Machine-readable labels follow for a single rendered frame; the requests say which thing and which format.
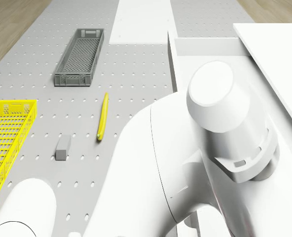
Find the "banana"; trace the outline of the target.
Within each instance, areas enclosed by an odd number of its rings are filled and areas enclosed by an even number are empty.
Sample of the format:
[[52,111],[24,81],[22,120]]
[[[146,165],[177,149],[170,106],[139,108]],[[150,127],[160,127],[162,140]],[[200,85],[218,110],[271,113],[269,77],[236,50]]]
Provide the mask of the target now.
[[104,136],[107,115],[108,115],[109,94],[106,92],[102,104],[101,116],[99,121],[99,127],[97,132],[97,140],[101,141]]

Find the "dark grey basket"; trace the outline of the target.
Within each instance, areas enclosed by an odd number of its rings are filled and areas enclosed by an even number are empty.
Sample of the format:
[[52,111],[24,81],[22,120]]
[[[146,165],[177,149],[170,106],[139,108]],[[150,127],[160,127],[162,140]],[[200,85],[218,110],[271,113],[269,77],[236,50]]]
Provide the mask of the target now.
[[103,41],[103,28],[78,28],[56,67],[55,86],[90,86]]

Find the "grey cube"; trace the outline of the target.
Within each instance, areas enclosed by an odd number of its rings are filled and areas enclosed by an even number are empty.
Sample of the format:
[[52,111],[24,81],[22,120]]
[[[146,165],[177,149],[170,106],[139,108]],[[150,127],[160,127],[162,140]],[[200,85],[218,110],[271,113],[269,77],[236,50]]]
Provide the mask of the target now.
[[70,145],[71,145],[71,136],[62,135],[56,147],[55,159],[66,160],[69,149],[70,149]]

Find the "white board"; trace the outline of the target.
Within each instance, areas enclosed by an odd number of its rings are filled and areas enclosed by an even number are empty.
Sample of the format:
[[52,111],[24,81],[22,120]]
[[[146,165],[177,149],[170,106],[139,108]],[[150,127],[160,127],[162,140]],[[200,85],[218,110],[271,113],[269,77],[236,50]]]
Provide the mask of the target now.
[[166,44],[177,36],[170,0],[119,0],[110,44]]

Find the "white cabinet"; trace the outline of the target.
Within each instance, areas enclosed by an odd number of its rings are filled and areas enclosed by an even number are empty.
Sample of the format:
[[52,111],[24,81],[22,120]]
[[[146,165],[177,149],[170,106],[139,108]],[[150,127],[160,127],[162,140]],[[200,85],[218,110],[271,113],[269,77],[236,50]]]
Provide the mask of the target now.
[[235,23],[233,28],[292,118],[292,23]]

